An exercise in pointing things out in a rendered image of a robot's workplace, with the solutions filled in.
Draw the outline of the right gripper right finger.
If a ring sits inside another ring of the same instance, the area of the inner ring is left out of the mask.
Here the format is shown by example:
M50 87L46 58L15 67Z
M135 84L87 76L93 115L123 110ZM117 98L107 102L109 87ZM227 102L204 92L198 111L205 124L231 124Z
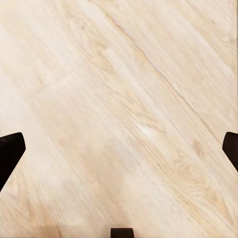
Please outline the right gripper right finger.
M238 134L226 132L222 149L238 172Z

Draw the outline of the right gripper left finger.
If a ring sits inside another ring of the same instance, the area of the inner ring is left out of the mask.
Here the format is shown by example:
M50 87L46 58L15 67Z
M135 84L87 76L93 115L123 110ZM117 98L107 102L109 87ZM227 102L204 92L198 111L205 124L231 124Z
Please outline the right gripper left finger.
M0 192L25 151L21 132L0 137Z

